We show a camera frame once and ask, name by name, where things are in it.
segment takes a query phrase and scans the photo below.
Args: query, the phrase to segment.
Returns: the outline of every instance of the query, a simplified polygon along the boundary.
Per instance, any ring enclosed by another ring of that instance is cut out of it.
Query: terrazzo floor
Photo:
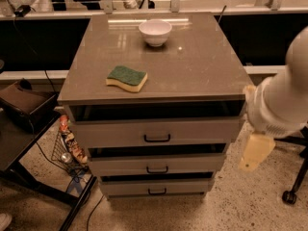
[[[38,141],[51,157],[58,122]],[[69,230],[173,231],[173,230],[308,230],[308,180],[304,180],[294,206],[282,202],[296,178],[302,159],[300,146],[278,142],[269,157],[253,172],[238,170],[244,142],[251,127],[246,122],[227,151],[213,188],[205,195],[113,198],[102,197],[97,183]],[[70,176],[51,165],[37,145],[21,163],[41,182],[65,191]],[[0,179],[0,212],[13,215],[7,230],[59,230],[69,207]]]

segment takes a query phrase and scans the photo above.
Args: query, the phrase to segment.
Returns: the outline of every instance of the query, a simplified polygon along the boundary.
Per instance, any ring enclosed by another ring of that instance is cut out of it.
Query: drawer handle
[[[156,139],[156,140],[148,139],[148,138],[146,137],[146,135],[144,135],[144,136],[143,136],[143,139],[144,139],[144,141],[146,141],[146,142],[168,142],[168,141],[170,141],[170,139],[171,139],[171,135],[168,134],[168,135],[167,135],[167,139]]]
[[[147,192],[148,192],[149,195],[164,195],[164,194],[167,193],[167,189],[164,188],[163,192],[152,192],[150,189],[148,189]]]
[[[168,167],[166,166],[166,170],[164,170],[164,171],[159,171],[159,170],[151,170],[151,169],[149,169],[148,167],[146,167],[146,171],[147,171],[147,173],[167,173],[167,171],[168,171]]]

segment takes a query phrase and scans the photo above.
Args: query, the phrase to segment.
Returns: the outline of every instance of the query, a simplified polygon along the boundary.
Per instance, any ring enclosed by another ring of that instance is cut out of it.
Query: white bowl
[[[161,19],[151,19],[139,25],[143,40],[153,47],[163,45],[170,36],[172,25]]]

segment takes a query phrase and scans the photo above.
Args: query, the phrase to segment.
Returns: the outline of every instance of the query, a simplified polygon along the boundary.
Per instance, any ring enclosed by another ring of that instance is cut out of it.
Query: white drawer front
[[[146,146],[160,144],[229,143],[234,141],[244,124],[243,119],[131,120],[123,123],[72,125],[78,143],[84,148]]]
[[[213,180],[177,180],[177,181],[152,181],[134,183],[111,183],[99,182],[100,190],[107,197],[147,195],[158,196],[181,193],[206,193],[213,187]]]
[[[181,155],[93,159],[89,161],[95,176],[163,174],[180,172],[216,172],[224,163],[225,155]]]

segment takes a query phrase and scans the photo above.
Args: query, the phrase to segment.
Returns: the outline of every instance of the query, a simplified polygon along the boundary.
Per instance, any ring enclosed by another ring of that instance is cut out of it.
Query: green sponge
[[[139,92],[147,80],[147,73],[117,65],[107,76],[107,86],[118,86],[130,92]]]

